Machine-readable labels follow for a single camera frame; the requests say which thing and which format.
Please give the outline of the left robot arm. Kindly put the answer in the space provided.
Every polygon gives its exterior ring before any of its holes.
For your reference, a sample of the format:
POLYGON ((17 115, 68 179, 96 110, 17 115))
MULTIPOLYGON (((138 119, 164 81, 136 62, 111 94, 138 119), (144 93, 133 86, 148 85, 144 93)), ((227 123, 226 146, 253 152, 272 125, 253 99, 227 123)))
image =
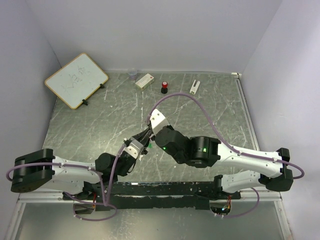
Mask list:
POLYGON ((41 149, 14 161, 7 174, 13 193, 29 193, 39 188, 58 190, 89 199, 92 185, 116 182, 126 176, 141 155, 147 154, 148 137, 131 137, 124 141, 118 156, 102 153, 94 163, 77 162, 54 156, 50 148, 41 149))

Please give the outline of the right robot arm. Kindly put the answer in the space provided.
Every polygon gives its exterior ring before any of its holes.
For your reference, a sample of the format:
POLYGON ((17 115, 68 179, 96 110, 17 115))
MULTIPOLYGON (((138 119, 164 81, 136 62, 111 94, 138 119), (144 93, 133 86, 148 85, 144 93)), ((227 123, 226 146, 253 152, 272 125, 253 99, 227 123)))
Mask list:
POLYGON ((215 176, 217 182, 212 186, 212 193, 223 199, 229 193, 242 189, 265 187, 274 192, 290 190, 293 172, 286 165, 290 160, 290 152, 280 148, 274 152, 263 152, 242 147, 228 147, 217 138, 207 136, 187 137, 172 128, 164 126, 158 132, 151 127, 131 137, 144 147, 149 141, 178 164, 186 164, 195 168, 209 168, 215 165, 226 165, 242 168, 242 172, 230 175, 215 176))

